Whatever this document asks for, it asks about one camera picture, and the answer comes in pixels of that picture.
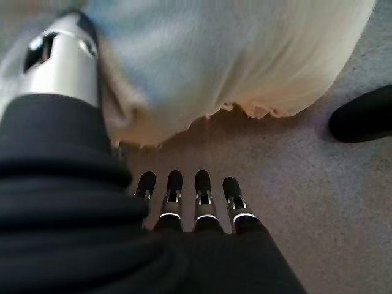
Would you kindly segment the left robot hand black silver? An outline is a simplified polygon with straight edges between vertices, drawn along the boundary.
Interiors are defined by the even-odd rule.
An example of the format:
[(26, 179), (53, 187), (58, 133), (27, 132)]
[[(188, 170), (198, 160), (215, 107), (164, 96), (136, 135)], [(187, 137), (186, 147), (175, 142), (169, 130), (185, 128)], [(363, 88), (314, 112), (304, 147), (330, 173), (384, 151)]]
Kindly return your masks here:
[(222, 187), (223, 231), (209, 174), (195, 175), (195, 227), (181, 225), (183, 179), (168, 176), (152, 230), (155, 175), (134, 195), (114, 156), (98, 92), (97, 37), (79, 11), (29, 45), (1, 118), (2, 293), (304, 293), (235, 178)]

